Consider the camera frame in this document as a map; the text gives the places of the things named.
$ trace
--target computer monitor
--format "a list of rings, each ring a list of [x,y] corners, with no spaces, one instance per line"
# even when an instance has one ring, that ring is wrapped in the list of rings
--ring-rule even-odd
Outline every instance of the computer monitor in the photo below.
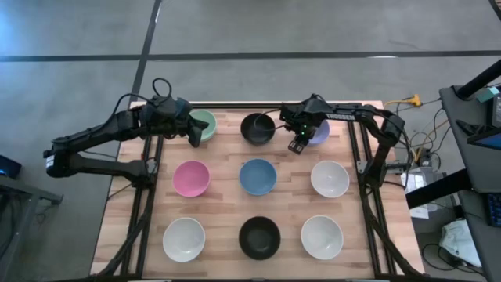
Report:
[[[493,130],[471,136],[468,138],[467,142],[471,145],[501,150],[501,128],[495,128]]]

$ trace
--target green bowl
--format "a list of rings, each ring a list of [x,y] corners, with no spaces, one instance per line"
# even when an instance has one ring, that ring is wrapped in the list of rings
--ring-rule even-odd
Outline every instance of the green bowl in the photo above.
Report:
[[[194,110],[189,113],[190,116],[199,120],[208,122],[209,126],[202,131],[202,139],[201,142],[208,141],[214,134],[216,133],[216,128],[218,127],[218,122],[216,121],[216,117],[208,110]]]

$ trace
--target purple bowl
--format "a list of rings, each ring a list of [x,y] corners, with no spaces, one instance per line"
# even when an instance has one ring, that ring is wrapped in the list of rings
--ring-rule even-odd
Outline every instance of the purple bowl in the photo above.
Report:
[[[330,134],[330,126],[327,120],[322,121],[320,127],[318,127],[315,131],[315,135],[310,140],[310,145],[319,145],[323,143],[327,138],[329,138]]]

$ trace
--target bowl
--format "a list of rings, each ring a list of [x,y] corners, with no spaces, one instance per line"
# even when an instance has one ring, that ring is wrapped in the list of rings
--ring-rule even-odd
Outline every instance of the bowl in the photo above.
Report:
[[[312,170],[313,188],[324,197],[340,197],[350,186],[350,176],[335,161],[320,161]]]
[[[183,197],[200,196],[211,182],[209,168],[200,161],[186,161],[180,164],[172,177],[172,185]]]
[[[250,144],[264,145],[275,135],[275,122],[266,114],[249,114],[240,124],[240,132]]]
[[[208,110],[194,110],[189,113],[189,115],[192,116],[192,118],[199,121],[205,121],[209,124],[209,126],[202,131],[202,138],[200,139],[201,142],[206,142],[214,136],[216,128],[218,127],[218,121],[216,120],[214,114]]]
[[[315,215],[301,228],[301,243],[316,259],[333,259],[343,248],[343,233],[338,224],[325,215]]]
[[[165,254],[175,262],[189,262],[204,249],[205,231],[192,218],[180,218],[172,222],[164,233]]]
[[[329,138],[330,126],[327,120],[323,120],[322,124],[316,129],[315,135],[310,139],[308,145],[319,145],[324,143]]]
[[[267,160],[253,159],[243,164],[239,173],[242,188],[249,194],[261,196],[269,193],[276,184],[276,170]]]
[[[271,258],[280,246],[280,230],[271,220],[256,216],[247,220],[238,237],[242,251],[252,259]]]

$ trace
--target blue bowl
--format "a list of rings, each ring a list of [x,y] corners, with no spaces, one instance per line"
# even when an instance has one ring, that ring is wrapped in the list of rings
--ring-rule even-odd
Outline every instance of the blue bowl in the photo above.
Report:
[[[267,160],[250,160],[240,169],[239,181],[249,194],[261,196],[275,187],[276,170]]]

